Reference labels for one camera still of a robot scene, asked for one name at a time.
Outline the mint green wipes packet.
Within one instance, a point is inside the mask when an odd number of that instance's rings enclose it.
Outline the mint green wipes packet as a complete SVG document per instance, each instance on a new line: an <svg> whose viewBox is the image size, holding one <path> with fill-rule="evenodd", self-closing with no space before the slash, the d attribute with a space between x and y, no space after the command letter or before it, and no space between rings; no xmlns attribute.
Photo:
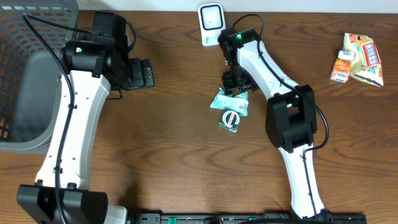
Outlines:
<svg viewBox="0 0 398 224"><path fill-rule="evenodd" d="M219 87L219 91L214 97L210 108L218 110L233 110L243 116L248 115L248 93L240 93L236 96L227 95L222 87Z"/></svg>

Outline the white barcode scanner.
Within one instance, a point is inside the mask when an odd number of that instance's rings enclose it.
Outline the white barcode scanner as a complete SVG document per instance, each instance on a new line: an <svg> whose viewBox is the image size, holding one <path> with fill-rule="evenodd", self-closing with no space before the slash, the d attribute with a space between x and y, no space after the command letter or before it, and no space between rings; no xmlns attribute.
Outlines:
<svg viewBox="0 0 398 224"><path fill-rule="evenodd" d="M205 47L218 45L218 37L226 28L224 10L218 3L201 5L198 10L201 30L201 43Z"/></svg>

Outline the orange Kleenex tissue pack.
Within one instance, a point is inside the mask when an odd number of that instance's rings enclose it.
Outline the orange Kleenex tissue pack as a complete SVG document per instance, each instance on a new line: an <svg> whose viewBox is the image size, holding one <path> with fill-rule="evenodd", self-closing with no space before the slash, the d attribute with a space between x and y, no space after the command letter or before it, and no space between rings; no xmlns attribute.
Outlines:
<svg viewBox="0 0 398 224"><path fill-rule="evenodd" d="M350 61L336 59L333 64L330 79L336 82L346 83L349 79L350 70Z"/></svg>

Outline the dark green Zam-Buk tin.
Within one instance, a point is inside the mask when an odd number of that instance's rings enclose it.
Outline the dark green Zam-Buk tin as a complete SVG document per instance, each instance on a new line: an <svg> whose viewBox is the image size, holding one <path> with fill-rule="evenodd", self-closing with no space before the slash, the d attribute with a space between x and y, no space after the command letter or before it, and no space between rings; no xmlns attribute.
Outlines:
<svg viewBox="0 0 398 224"><path fill-rule="evenodd" d="M219 121L219 127L236 133L241 124L242 114L231 110L225 109Z"/></svg>

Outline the grey plastic mesh basket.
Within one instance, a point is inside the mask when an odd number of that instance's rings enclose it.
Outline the grey plastic mesh basket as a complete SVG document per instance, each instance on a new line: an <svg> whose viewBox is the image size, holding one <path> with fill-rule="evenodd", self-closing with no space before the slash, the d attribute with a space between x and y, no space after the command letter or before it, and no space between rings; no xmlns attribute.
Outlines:
<svg viewBox="0 0 398 224"><path fill-rule="evenodd" d="M59 54L74 37L76 0L1 1L1 150L45 154L60 104L62 72L22 15Z"/></svg>

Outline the cream blue chips bag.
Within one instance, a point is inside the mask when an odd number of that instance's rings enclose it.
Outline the cream blue chips bag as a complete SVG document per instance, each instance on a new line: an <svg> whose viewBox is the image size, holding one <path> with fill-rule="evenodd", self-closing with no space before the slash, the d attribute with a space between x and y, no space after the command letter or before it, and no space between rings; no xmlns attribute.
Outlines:
<svg viewBox="0 0 398 224"><path fill-rule="evenodd" d="M349 74L352 78L381 88L384 86L381 58L371 37L345 33L343 50L355 53Z"/></svg>

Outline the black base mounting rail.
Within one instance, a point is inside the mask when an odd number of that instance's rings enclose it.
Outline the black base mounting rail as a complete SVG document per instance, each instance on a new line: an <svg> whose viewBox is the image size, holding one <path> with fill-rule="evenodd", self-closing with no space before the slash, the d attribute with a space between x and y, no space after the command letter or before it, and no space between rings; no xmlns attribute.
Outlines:
<svg viewBox="0 0 398 224"><path fill-rule="evenodd" d="M129 224L267 224L267 223L319 223L319 224L367 224L365 215L341 215L321 213L314 218L298 218L290 213L267 212L262 215L179 215L137 213L131 215Z"/></svg>

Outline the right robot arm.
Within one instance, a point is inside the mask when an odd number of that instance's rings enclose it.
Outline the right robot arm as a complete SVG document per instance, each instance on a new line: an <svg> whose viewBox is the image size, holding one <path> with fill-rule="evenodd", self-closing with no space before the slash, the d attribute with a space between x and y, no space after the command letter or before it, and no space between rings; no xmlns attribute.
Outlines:
<svg viewBox="0 0 398 224"><path fill-rule="evenodd" d="M266 97L266 133L285 162L292 211L300 219L319 219L324 205L312 162L311 148L317 131L312 88L291 80L273 61L253 29L224 29L218 43L230 66L222 76L226 94L261 90Z"/></svg>

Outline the teal Kleenex tissue pack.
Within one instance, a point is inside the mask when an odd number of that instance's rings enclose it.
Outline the teal Kleenex tissue pack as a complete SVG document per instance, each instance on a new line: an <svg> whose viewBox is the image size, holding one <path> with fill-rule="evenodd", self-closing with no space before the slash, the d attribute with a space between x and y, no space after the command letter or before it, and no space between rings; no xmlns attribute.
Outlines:
<svg viewBox="0 0 398 224"><path fill-rule="evenodd" d="M356 58L356 53L353 52L353 51L344 51L344 50L340 50L340 51L338 52L337 58L340 59L340 60L352 62L352 61L354 61L355 58Z"/></svg>

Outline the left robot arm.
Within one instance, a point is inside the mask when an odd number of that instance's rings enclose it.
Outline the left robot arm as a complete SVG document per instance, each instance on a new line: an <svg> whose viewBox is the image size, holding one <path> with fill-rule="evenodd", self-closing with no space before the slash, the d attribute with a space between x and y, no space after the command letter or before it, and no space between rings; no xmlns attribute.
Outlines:
<svg viewBox="0 0 398 224"><path fill-rule="evenodd" d="M127 223L127 208L90 190L91 155L109 93L154 86L151 61L129 58L114 43L71 40L52 140L34 185L20 185L18 204L37 223Z"/></svg>

